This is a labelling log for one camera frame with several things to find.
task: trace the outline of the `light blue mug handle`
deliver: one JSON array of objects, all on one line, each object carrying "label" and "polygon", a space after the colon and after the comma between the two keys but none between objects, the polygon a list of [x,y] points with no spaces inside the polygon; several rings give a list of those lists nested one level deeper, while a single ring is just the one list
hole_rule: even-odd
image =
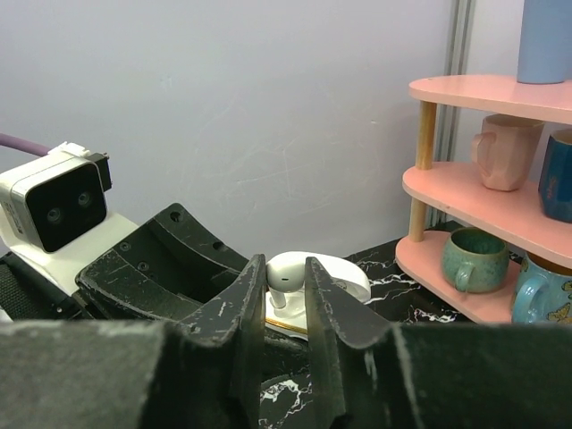
[{"label": "light blue mug handle", "polygon": [[538,321],[536,317],[529,314],[529,311],[533,305],[534,297],[545,285],[546,281],[539,277],[528,279],[522,284],[512,308],[512,321],[514,323],[531,324]]},{"label": "light blue mug handle", "polygon": [[464,262],[460,265],[455,275],[455,289],[459,292],[467,292],[469,288],[468,281],[471,274],[475,270],[475,266],[470,262]]}]

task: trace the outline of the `mug handle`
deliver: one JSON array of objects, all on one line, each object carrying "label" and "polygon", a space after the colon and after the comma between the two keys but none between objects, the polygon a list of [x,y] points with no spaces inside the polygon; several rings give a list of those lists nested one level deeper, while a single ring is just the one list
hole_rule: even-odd
[{"label": "mug handle", "polygon": [[471,141],[471,160],[477,164],[487,176],[490,176],[491,172],[486,168],[486,162],[484,160],[489,155],[489,150],[495,140],[496,135],[494,132],[482,132],[474,136],[473,141]]},{"label": "mug handle", "polygon": [[528,311],[533,305],[534,297],[538,291],[544,288],[546,281],[538,277],[533,277],[528,279],[520,287],[515,299],[515,305],[512,308],[512,322],[513,323],[524,323],[531,324],[537,322],[536,318],[532,318]]},{"label": "mug handle", "polygon": [[471,278],[471,274],[475,270],[475,266],[470,262],[464,262],[457,270],[455,275],[455,289],[459,292],[467,292],[469,288],[468,281]]}]

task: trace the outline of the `mug rim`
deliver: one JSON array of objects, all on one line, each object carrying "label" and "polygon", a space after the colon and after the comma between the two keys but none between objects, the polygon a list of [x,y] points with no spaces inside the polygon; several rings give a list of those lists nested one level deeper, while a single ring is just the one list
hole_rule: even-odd
[{"label": "mug rim", "polygon": [[556,130],[551,133],[551,138],[563,145],[572,145],[572,128]]},{"label": "mug rim", "polygon": [[[534,259],[533,259],[531,256],[534,257],[534,258],[538,258],[538,259],[540,259],[540,260],[542,260],[542,261],[550,262],[551,264],[554,264],[554,265],[556,265],[556,266],[562,267],[562,268],[564,268],[565,270],[569,270],[569,271],[570,271],[570,274],[561,274],[561,273],[557,273],[557,272],[551,271],[551,270],[548,269],[548,268],[544,268],[543,266],[538,265],[538,264],[534,261]],[[572,270],[571,270],[571,269],[566,268],[565,266],[562,266],[562,265],[555,264],[555,263],[549,261],[548,259],[544,259],[543,257],[539,257],[539,256],[536,255],[535,253],[526,252],[526,259],[528,260],[528,263],[529,263],[529,264],[532,264],[532,265],[534,265],[536,268],[538,268],[538,269],[540,269],[540,270],[542,270],[542,271],[545,271],[545,272],[547,272],[547,273],[549,273],[549,274],[551,274],[551,275],[558,275],[558,277],[564,277],[564,278],[567,278],[567,279],[569,279],[569,278],[572,277]]]},{"label": "mug rim", "polygon": [[[490,114],[486,116],[485,121],[490,125],[497,125],[503,128],[534,128],[544,125],[546,122],[540,119],[533,118],[523,118],[520,116],[514,116],[512,114]],[[509,120],[509,123],[502,123],[497,120]],[[510,121],[521,122],[521,123],[510,123]]]},{"label": "mug rim", "polygon": [[[455,232],[459,232],[459,231],[468,231],[468,230],[477,230],[477,231],[481,231],[484,232],[488,235],[490,235],[491,237],[495,238],[496,240],[499,240],[500,242],[502,242],[502,249],[499,250],[496,253],[475,253],[475,252],[469,252],[468,250],[465,250],[464,248],[460,247],[457,245],[457,243],[455,243],[455,241],[453,241],[453,234]],[[461,226],[460,228],[457,228],[455,231],[453,231],[450,235],[449,235],[449,240],[451,242],[451,244],[453,246],[455,246],[455,248],[457,248],[458,250],[460,250],[461,252],[467,253],[468,255],[473,255],[475,257],[496,257],[497,255],[500,255],[504,252],[506,252],[508,250],[508,245],[507,242],[503,239],[498,238],[495,235],[492,235],[491,233],[485,231],[485,230],[481,230],[480,228],[477,228],[476,226]]]}]

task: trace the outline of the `pink shelf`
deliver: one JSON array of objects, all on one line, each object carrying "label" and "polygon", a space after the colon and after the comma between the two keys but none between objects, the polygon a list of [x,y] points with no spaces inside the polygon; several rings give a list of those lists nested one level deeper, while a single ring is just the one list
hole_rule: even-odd
[{"label": "pink shelf", "polygon": [[411,197],[572,268],[572,224],[544,216],[537,187],[528,181],[513,192],[490,190],[465,163],[434,163],[431,170],[412,167],[403,174],[403,189]]},{"label": "pink shelf", "polygon": [[462,293],[449,285],[441,271],[441,254],[447,232],[426,231],[425,239],[419,243],[408,237],[402,239],[396,249],[400,268],[416,282],[443,301],[455,307],[469,319],[479,324],[510,323],[510,304],[517,284],[520,265],[510,262],[509,274],[501,289],[485,294]]},{"label": "pink shelf", "polygon": [[572,124],[572,80],[526,85],[511,76],[440,76],[411,82],[409,94],[441,105]]}]

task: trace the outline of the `screw hole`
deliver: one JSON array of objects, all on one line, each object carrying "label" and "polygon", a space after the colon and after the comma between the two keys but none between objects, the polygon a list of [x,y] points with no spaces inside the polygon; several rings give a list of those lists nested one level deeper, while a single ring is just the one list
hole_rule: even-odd
[{"label": "screw hole", "polygon": [[181,214],[179,212],[171,212],[171,220],[173,222],[180,222],[181,221]]},{"label": "screw hole", "polygon": [[222,241],[217,241],[217,242],[213,243],[213,249],[224,251],[227,249],[227,247]]}]

